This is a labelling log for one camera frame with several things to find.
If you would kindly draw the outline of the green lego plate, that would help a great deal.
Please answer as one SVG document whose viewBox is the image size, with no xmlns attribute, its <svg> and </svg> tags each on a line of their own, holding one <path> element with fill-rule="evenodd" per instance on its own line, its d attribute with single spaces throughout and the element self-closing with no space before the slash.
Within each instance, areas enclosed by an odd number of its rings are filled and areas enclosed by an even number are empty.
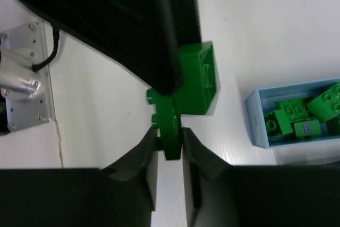
<svg viewBox="0 0 340 227">
<path fill-rule="evenodd" d="M 151 125 L 153 129 L 159 131 L 157 149 L 164 152 L 166 160 L 179 160 L 182 151 L 181 117 L 176 112 L 172 98 L 150 88 L 146 91 L 146 100 L 155 108 L 151 116 Z"/>
</svg>

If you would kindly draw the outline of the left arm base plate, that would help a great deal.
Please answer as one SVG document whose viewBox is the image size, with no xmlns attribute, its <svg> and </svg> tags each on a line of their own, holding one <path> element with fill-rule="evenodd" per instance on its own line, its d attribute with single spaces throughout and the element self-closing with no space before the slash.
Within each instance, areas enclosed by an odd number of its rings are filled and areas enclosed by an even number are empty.
<svg viewBox="0 0 340 227">
<path fill-rule="evenodd" d="M 1 33 L 1 134 L 55 120 L 44 23 L 33 22 Z"/>
</svg>

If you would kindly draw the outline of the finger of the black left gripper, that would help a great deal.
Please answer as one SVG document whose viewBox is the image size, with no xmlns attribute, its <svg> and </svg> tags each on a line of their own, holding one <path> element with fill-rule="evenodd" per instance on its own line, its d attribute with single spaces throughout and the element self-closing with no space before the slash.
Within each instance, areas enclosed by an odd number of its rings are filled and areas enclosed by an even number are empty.
<svg viewBox="0 0 340 227">
<path fill-rule="evenodd" d="M 170 0 L 179 46 L 201 42 L 198 0 Z"/>
<path fill-rule="evenodd" d="M 19 0 L 162 95 L 182 82 L 170 0 Z"/>
</svg>

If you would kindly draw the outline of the green red lego stack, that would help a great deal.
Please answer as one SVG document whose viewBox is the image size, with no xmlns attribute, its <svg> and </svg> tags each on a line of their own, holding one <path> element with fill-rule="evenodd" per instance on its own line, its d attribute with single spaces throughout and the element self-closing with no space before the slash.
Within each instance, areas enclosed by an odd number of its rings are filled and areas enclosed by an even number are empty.
<svg viewBox="0 0 340 227">
<path fill-rule="evenodd" d="M 205 115 L 216 95 L 215 53 L 212 41 L 179 48 L 183 83 L 173 94 L 181 115 Z"/>
</svg>

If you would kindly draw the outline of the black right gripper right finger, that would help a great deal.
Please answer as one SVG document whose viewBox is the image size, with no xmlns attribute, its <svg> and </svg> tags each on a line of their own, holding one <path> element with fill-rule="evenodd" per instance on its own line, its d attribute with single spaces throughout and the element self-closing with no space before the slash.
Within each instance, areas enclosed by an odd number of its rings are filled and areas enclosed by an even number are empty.
<svg viewBox="0 0 340 227">
<path fill-rule="evenodd" d="M 339 226 L 339 163 L 230 165 L 182 130 L 189 226 Z"/>
</svg>

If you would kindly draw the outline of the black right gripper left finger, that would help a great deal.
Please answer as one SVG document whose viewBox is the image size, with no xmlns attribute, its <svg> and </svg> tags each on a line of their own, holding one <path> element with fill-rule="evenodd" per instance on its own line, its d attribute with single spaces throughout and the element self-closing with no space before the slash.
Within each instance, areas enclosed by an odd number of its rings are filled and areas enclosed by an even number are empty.
<svg viewBox="0 0 340 227">
<path fill-rule="evenodd" d="M 1 226 L 150 226 L 157 131 L 103 169 L 1 171 Z"/>
</svg>

